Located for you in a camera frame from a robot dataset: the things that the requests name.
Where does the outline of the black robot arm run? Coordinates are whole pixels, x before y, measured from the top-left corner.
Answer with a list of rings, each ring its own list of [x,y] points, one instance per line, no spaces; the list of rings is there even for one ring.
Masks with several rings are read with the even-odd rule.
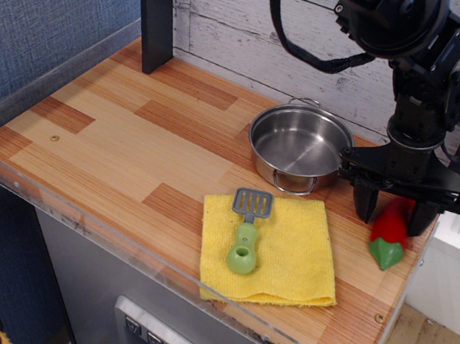
[[[460,18],[449,0],[340,0],[337,21],[361,49],[392,68],[395,110],[386,145],[341,151],[357,215],[378,195],[414,203],[407,232],[419,236],[443,212],[460,214],[460,175],[437,158],[460,127]]]

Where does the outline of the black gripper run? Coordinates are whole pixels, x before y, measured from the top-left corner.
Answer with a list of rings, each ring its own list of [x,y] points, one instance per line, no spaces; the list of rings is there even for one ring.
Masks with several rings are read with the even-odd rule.
[[[353,186],[357,216],[372,218],[379,193],[414,200],[408,236],[421,236],[444,211],[460,214],[460,175],[433,152],[412,151],[390,142],[342,149],[340,174]]]

